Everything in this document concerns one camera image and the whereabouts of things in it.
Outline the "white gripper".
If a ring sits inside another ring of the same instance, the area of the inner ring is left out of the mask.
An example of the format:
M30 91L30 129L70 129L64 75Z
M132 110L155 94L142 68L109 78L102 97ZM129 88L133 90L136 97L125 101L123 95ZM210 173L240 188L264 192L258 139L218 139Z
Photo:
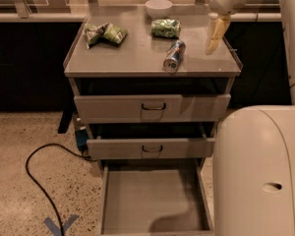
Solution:
M227 32L231 17L241 9L247 0L207 0L209 8L218 14L210 18L207 25L206 55L211 55Z

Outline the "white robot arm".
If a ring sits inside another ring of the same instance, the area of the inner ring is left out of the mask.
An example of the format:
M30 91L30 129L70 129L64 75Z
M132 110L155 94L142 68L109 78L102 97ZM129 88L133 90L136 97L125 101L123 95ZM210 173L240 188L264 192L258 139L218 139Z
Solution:
M204 0L215 14L206 54L247 0ZM291 102L229 114L212 159L215 236L295 236L295 0L279 0Z

